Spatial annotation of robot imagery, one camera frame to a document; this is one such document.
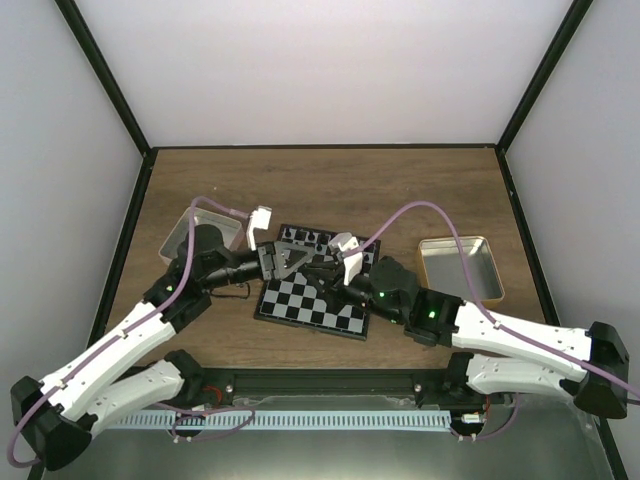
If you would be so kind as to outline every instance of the black metal frame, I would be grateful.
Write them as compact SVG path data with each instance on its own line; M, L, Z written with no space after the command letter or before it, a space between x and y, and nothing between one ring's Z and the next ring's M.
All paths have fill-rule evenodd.
M133 112L131 111L131 108L129 108L129 104L124 98L122 90L120 90L113 73L111 73L109 65L107 65L106 60L102 56L102 52L100 52L98 44L94 40L89 27L84 21L84 18L78 9L78 5L76 5L74 0L55 1L60 12L64 16L64 19L67 21L69 28L73 32L73 35L76 37L80 48L82 48L87 60L89 60L89 63L93 67L98 80L100 80L105 92L107 92L111 103L113 103L118 115L120 115L120 119L128 130L129 135L131 135L136 147L138 147L138 150L143 157L149 155L151 147L149 146L144 133L142 133L136 117L133 116Z
M544 57L542 57L542 61L538 65L536 72L533 74L533 78L529 82L529 86L525 90L520 103L518 103L516 110L513 112L513 115L504 130L504 133L498 141L499 150L505 152L509 150L511 143L516 138L516 135L527 118L527 115L529 115L534 103L536 103L538 96L540 96L547 80L549 80L553 70L560 61L562 54L573 38L573 34L578 30L582 19L587 14L592 3L593 0L573 0L573 3L569 7L567 14L560 24L560 28L558 28L553 40L549 44L549 48L547 48Z
M593 0L573 1L562 24L560 25L560 28L540 62L531 82L529 83L525 94L513 113L513 116L500 138L498 145L487 143L412 145L282 145L238 147L176 146L163 148L495 148L500 171L502 172L505 186L509 193L511 207L520 232L545 320L551 325L559 325L558 316L544 278L540 261L536 254L531 232L527 226L525 215L522 211L522 206L509 172L505 153L522 127L527 115L542 92L544 85L551 76L556 64L573 37L573 34L576 32L592 1ZM129 204L113 262L100 300L96 319L91 331L89 339L89 345L91 345L104 334L159 148L150 148L140 126L137 123L137 120L133 115L133 112L129 108L122 91L120 90L109 66L93 39L93 36L82 18L74 0L56 0L56 4L60 8L60 11L64 15L69 27L87 56L87 59L94 68L98 79L102 83L105 91L120 115L122 122L143 156L142 166L138 174L138 179L136 181L135 189ZM219 381L223 382L240 381L241 385L237 385L239 388L251 391L254 394L267 391L272 392L274 389L280 393L327 393L330 391L334 394L353 394L355 391L359 391L359 389L362 390L362 392L365 392L371 391L373 388L381 393L408 395L415 393L414 385L417 382L421 381L428 383L430 381L434 381L434 379L438 381L438 379L442 377L443 372L443 370L261 370L260 375L255 375L251 369L207 369L207 375L211 378L217 378ZM349 385L353 385L353 382L356 382L356 387L349 387ZM600 419L599 424L600 437L605 447L615 478L628 478L607 421L605 419ZM41 478L42 474L43 468L41 466L35 466L31 469L29 479Z

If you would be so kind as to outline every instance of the metal plate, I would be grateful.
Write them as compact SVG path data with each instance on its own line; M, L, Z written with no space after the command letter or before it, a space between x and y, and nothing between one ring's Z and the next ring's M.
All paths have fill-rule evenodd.
M219 413L206 418L191 418L176 430L226 430L239 425L249 418L249 412ZM169 430L176 421L174 412L165 410L141 410L112 425L114 430ZM451 414L448 411L405 410L405 411L262 411L256 412L255 419L245 431L318 431L318 430L395 430L407 432L449 432Z
M242 223L238 220L234 220L233 218L225 217L223 215L218 215L217 213L209 212L208 210L204 210L202 208L196 207L195 212L195 221L196 227L198 225L214 225L220 229L222 232L222 239L224 241L224 246L229 250L235 250L238 248L238 245L242 242L244 237L244 229L242 228ZM176 258L178 245L182 243L182 241L187 236L187 231L189 230L189 208L187 208L176 226L173 227L171 233L164 241L164 244L160 248L158 255L162 258L162 261L169 265L171 260Z
M468 260L471 279L480 298L495 305L504 298L498 270L484 237L461 237ZM430 289L472 300L462 270L460 254L453 238L439 238L420 242L426 282Z
M491 409L491 428L510 415ZM611 480L595 425L569 405L524 401L512 427L486 442L449 433L246 431L175 445L166 431L106 430L46 480Z

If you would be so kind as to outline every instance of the checkered board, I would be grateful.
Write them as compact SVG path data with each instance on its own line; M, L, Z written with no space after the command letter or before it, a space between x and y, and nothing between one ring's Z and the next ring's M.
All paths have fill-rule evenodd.
M313 262L332 259L328 243L336 235L334 232L296 225L282 225L278 240L315 248ZM356 237L362 245L367 239ZM371 265L378 260L380 240L372 243L364 252L362 272L369 275ZM260 293L254 318L282 323L292 327L307 327L334 335L342 335L366 340L369 315L346 305L338 315L327 313L327 304L317 297L316 289L307 284L306 278L293 273L284 280L265 282Z

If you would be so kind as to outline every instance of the metal tin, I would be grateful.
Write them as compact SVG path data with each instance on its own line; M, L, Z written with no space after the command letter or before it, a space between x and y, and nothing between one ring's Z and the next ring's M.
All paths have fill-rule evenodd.
M495 307L504 298L504 288L489 242L479 236L460 237L460 241L483 305ZM422 286L472 300L453 237L422 240L418 245L418 264Z
M187 231L189 230L189 210L190 209L187 208L184 211L180 220L178 220L178 223L176 223L176 226L173 227L173 230L169 233L164 244L160 247L158 255L160 255L162 261L167 265L171 263L171 260L176 258L178 245L180 245L187 236ZM242 239L244 238L244 229L242 228L242 223L238 220L218 215L217 213L209 212L208 210L197 207L195 209L194 218L196 226L215 225L218 227L220 232L222 232L224 246L229 250L235 250L238 248L240 243L242 243Z

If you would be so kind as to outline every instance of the wooden table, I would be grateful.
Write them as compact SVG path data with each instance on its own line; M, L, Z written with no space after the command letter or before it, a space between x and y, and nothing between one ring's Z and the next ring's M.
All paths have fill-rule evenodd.
M158 154L107 329L164 273L158 249L198 195L244 211L270 206L271 228L258 241L275 239L281 223L367 236L400 206L433 201L460 234L489 240L506 293L495 310L543 321L492 149L186 149ZM418 242L443 236L437 214L414 209L382 236L381 254L416 268ZM252 287L249 300L214 300L140 364L179 348L207 367L440 368L449 359L451 350L423 347L377 317L366 342L254 320L260 282Z

